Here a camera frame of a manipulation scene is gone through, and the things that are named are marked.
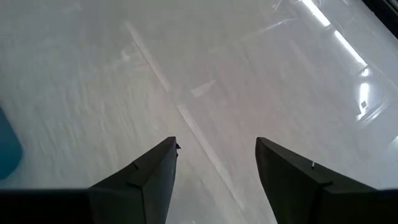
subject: blue object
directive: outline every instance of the blue object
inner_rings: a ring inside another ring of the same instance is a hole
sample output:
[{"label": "blue object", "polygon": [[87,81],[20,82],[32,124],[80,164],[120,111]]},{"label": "blue object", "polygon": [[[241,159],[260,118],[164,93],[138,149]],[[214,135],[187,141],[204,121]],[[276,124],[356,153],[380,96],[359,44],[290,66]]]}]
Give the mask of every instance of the blue object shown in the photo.
[{"label": "blue object", "polygon": [[5,179],[16,169],[21,157],[21,144],[0,108],[0,179]]}]

